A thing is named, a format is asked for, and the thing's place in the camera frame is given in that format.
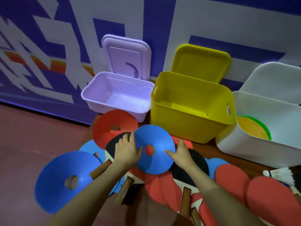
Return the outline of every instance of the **yellow box lid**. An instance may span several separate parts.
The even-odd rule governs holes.
[[[230,64],[231,56],[227,52],[183,44],[175,52],[171,71],[219,83]]]

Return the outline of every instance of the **hand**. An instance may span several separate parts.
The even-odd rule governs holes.
[[[195,163],[189,153],[187,145],[184,144],[184,141],[178,139],[178,142],[178,148],[175,153],[170,150],[165,150],[165,153],[168,154],[168,156],[172,158],[179,167],[181,167],[183,170],[186,170]]]
[[[123,138],[115,144],[115,157],[114,163],[122,165],[126,170],[132,168],[140,159],[143,147],[139,150],[136,149],[135,134],[130,135],[130,141],[128,141],[129,135],[124,134]]]

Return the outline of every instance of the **box lid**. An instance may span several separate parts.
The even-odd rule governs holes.
[[[142,40],[107,34],[101,40],[110,71],[148,80],[151,48]]]
[[[239,91],[300,105],[301,68],[279,62],[261,64]]]
[[[231,64],[231,56],[224,51],[184,44],[175,52],[171,71],[219,83]]]

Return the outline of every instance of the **purple storage box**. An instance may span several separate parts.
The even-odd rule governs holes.
[[[106,113],[122,109],[143,122],[151,108],[151,92],[154,83],[115,74],[98,73],[81,93],[91,110]]]
[[[101,41],[111,72],[100,72],[81,93],[98,113],[121,109],[139,123],[151,109],[154,83],[149,79],[151,49],[141,40],[105,35]]]

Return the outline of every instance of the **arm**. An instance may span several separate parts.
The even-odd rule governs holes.
[[[131,133],[130,141],[125,134],[115,146],[114,162],[59,210],[47,225],[92,225],[114,185],[139,161],[141,153],[142,148],[136,150],[134,133]]]
[[[179,140],[175,153],[169,150],[165,152],[194,181],[219,225],[265,225],[194,163],[183,140]]]

